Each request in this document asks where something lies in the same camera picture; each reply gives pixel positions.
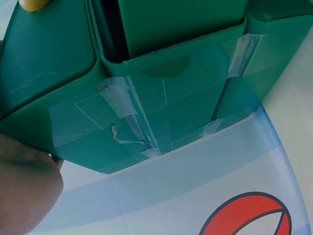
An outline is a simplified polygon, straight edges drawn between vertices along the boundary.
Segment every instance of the clear tape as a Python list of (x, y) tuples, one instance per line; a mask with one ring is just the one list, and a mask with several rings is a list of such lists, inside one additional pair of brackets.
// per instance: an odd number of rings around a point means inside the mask
[(258, 49), (264, 34), (245, 34), (237, 41), (236, 50), (230, 68), (228, 77), (238, 77), (246, 75), (245, 71), (248, 68), (254, 52)]

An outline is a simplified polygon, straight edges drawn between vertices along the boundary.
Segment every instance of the green bin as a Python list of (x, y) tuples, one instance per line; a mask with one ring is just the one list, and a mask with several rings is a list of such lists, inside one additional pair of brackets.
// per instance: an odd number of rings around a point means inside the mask
[[(90, 1), (96, 34), (103, 26), (97, 15), (101, 12), (93, 7), (97, 1)], [(210, 122), (224, 88), (245, 25), (244, 19), (237, 26), (122, 63), (106, 58), (106, 38), (98, 34), (101, 59), (109, 75), (132, 81), (161, 153), (200, 138), (199, 131)]]
[(98, 86), (108, 78), (84, 0), (54, 0), (39, 12), (16, 6), (0, 58), (0, 131), (104, 173), (147, 159), (129, 119)]
[[(276, 20), (256, 19), (255, 17), (259, 17), (260, 14), (257, 7), (252, 10), (251, 2), (248, 3), (247, 8), (245, 33), (257, 34), (260, 35), (260, 38), (254, 45), (252, 56), (242, 68), (241, 74), (230, 77), (226, 82), (212, 118), (212, 120), (221, 122), (219, 130), (246, 118), (256, 109), (284, 71), (313, 25), (313, 14)], [(268, 4), (268, 12), (272, 12), (273, 8), (271, 7)], [(291, 12), (284, 12), (284, 16), (290, 14)]]
[(85, 0), (17, 5), (0, 58), (0, 131), (104, 173), (197, 139), (246, 22), (112, 63), (95, 21)]
[(246, 7), (246, 0), (101, 1), (115, 13), (109, 23), (125, 32), (131, 58), (239, 25)]

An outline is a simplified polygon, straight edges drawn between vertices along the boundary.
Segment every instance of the white surface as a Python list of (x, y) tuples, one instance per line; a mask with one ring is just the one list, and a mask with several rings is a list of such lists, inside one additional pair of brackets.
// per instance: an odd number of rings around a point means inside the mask
[(0, 40), (3, 40), (18, 0), (0, 0)]
[(263, 102), (313, 224), (313, 28)]

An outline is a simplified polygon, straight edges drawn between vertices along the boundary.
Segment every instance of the green plastic container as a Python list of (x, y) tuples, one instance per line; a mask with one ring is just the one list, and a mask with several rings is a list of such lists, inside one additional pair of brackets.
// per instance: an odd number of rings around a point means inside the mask
[(242, 76), (231, 77), (212, 120), (220, 119), (220, 129), (228, 127), (261, 103), (289, 61), (296, 53), (313, 24), (313, 15), (260, 21), (247, 15), (246, 33), (264, 34)]
[(248, 0), (246, 12), (260, 21), (313, 14), (310, 0)]
[(118, 1), (131, 58), (239, 25), (246, 7), (246, 0), (102, 1)]
[[(96, 34), (101, 31), (97, 19), (94, 15)], [(110, 76), (131, 79), (161, 153), (196, 140), (199, 129), (210, 122), (245, 25), (246, 21), (123, 63), (111, 63), (105, 48), (100, 51)], [(106, 39), (98, 36), (102, 48)]]
[(37, 149), (104, 173), (147, 159), (97, 85), (107, 73), (100, 60), (89, 5), (54, 0), (29, 13), (18, 5), (0, 59), (0, 131)]
[[(16, 7), (0, 59), (0, 131), (104, 173), (197, 139), (246, 22), (114, 64), (94, 21), (84, 0)], [(128, 104), (133, 114), (123, 117)]]

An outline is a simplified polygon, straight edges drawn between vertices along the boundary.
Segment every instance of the green plastic organizer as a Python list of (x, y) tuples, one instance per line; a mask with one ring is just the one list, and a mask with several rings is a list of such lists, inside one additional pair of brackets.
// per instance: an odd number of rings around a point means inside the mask
[(248, 0), (247, 13), (260, 21), (313, 14), (310, 0)]
[(244, 68), (242, 76), (226, 82), (212, 120), (221, 120), (220, 129), (243, 118), (261, 103), (313, 24), (313, 15), (260, 21), (247, 15), (246, 33), (264, 34)]
[(108, 76), (89, 5), (54, 0), (30, 13), (18, 5), (0, 59), (0, 131), (37, 149), (104, 173), (147, 159), (131, 120), (119, 119), (97, 85)]
[[(96, 33), (101, 27), (97, 19), (94, 16)], [(245, 25), (246, 21), (123, 63), (111, 63), (100, 51), (110, 76), (132, 80), (161, 153), (196, 140), (199, 129), (210, 122)], [(106, 39), (98, 36), (101, 48)]]
[(246, 0), (114, 1), (131, 58), (239, 25), (246, 7)]

